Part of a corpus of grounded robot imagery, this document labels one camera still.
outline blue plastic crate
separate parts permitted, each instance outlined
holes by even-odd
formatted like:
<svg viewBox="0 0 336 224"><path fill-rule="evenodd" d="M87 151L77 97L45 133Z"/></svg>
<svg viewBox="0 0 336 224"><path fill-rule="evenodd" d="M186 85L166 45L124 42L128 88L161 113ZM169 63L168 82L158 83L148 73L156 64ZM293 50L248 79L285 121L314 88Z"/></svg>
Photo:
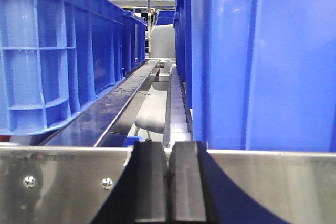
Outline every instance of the blue plastic crate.
<svg viewBox="0 0 336 224"><path fill-rule="evenodd" d="M336 0L191 0L191 22L194 140L336 151Z"/></svg>
<svg viewBox="0 0 336 224"><path fill-rule="evenodd" d="M156 22L156 25L168 25L172 24L174 21L174 10L161 10L158 14L158 20Z"/></svg>
<svg viewBox="0 0 336 224"><path fill-rule="evenodd" d="M122 76L123 10L108 0L0 0L0 135L58 129Z"/></svg>

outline stainless steel panel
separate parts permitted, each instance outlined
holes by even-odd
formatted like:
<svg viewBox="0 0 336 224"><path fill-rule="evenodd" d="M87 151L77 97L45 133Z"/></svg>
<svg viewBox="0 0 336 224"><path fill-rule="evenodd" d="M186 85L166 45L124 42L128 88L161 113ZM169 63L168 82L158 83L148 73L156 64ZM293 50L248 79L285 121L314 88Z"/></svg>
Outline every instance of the stainless steel panel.
<svg viewBox="0 0 336 224"><path fill-rule="evenodd" d="M243 191L289 223L336 222L336 154L208 152Z"/></svg>
<svg viewBox="0 0 336 224"><path fill-rule="evenodd" d="M127 148L1 147L0 223L90 223L111 192L103 188L103 179L115 185L130 152Z"/></svg>

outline metal guide rail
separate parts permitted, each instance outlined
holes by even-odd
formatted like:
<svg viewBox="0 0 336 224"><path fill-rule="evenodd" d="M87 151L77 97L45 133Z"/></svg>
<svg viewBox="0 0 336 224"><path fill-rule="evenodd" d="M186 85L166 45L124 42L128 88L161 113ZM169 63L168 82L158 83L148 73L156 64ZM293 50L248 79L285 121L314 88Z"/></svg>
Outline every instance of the metal guide rail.
<svg viewBox="0 0 336 224"><path fill-rule="evenodd" d="M331 153L1 147L0 222L333 223Z"/></svg>
<svg viewBox="0 0 336 224"><path fill-rule="evenodd" d="M158 60L148 60L76 120L44 141L48 146L103 146L121 114L156 69Z"/></svg>

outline screw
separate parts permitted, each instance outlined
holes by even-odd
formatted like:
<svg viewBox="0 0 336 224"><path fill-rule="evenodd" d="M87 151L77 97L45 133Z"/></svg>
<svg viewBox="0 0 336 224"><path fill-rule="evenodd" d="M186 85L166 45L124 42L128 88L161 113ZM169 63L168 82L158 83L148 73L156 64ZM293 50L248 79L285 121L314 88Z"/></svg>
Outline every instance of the screw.
<svg viewBox="0 0 336 224"><path fill-rule="evenodd" d="M34 187L35 186L35 183L36 183L36 179L29 175L29 176L26 176L24 179L23 179L23 185L27 188L31 188L31 187Z"/></svg>
<svg viewBox="0 0 336 224"><path fill-rule="evenodd" d="M113 180L111 180L110 178L104 178L101 182L101 186L105 190L111 190L113 186Z"/></svg>

